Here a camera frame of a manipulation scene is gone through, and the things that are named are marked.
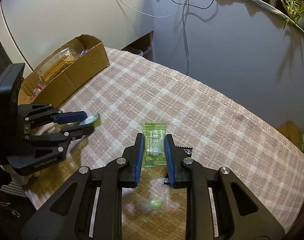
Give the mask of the teal candy packet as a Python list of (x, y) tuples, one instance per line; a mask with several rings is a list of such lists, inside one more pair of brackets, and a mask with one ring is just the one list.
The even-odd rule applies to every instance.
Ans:
[(101, 117), (100, 114), (97, 113), (96, 115), (89, 116), (85, 120), (79, 123), (80, 126), (82, 125), (100, 125), (101, 124)]

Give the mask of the black patterned snack packet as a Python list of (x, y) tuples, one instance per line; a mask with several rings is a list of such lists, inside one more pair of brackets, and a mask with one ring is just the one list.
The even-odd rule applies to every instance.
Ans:
[(174, 145), (166, 145), (166, 165), (167, 174), (164, 178), (164, 184), (175, 189), (186, 187), (189, 182), (189, 174), (184, 166), (181, 165), (184, 159), (191, 159), (192, 148)]

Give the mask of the green candy packet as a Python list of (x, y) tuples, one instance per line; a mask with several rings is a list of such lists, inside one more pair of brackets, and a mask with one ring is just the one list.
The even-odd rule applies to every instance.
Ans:
[(166, 156), (164, 149), (166, 127), (166, 124), (160, 122), (147, 122), (143, 124), (142, 132), (144, 135), (144, 168), (166, 166)]

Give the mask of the small green candy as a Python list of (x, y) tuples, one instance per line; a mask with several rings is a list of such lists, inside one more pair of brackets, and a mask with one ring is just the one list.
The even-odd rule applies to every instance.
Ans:
[(163, 199), (162, 198), (153, 198), (149, 202), (149, 208), (151, 211), (159, 211), (162, 209)]

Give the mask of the bagged sliced bread loaf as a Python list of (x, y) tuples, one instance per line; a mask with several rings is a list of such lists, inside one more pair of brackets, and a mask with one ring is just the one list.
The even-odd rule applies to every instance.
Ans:
[(76, 50), (67, 47), (63, 48), (40, 66), (37, 70), (38, 77), (42, 83), (47, 85), (57, 76), (57, 74), (60, 74), (65, 68), (78, 59), (78, 57), (79, 54)]

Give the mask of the brown cardboard box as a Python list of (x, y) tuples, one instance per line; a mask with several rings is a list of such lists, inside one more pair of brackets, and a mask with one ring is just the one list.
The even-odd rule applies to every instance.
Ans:
[[(78, 59), (57, 74), (50, 83), (47, 85), (42, 83), (37, 70), (51, 56), (66, 47), (76, 50), (79, 54)], [(87, 81), (109, 65), (103, 42), (91, 35), (80, 35), (53, 52), (25, 78), (19, 91), (18, 104), (51, 103), (54, 107), (59, 107)], [(32, 91), (38, 86), (42, 86), (43, 89), (36, 98), (31, 98)]]

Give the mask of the plaid tablecloth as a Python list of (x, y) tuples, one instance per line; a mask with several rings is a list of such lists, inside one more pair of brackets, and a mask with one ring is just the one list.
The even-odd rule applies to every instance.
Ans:
[(110, 65), (62, 106), (100, 114), (102, 123), (70, 144), (65, 161), (42, 170), (24, 190), (34, 207), (81, 166), (99, 168), (134, 144), (146, 122), (162, 122), (178, 146), (205, 167), (229, 167), (288, 231), (304, 202), (304, 154), (275, 128), (216, 90), (126, 51), (107, 49)]

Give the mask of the potted spider plant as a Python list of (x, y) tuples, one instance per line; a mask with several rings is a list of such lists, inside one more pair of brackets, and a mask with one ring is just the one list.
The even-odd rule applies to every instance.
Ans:
[(278, 0), (282, 3), (284, 9), (287, 12), (288, 18), (285, 20), (283, 29), (287, 24), (291, 23), (299, 25), (299, 20), (304, 13), (304, 1), (300, 0)]

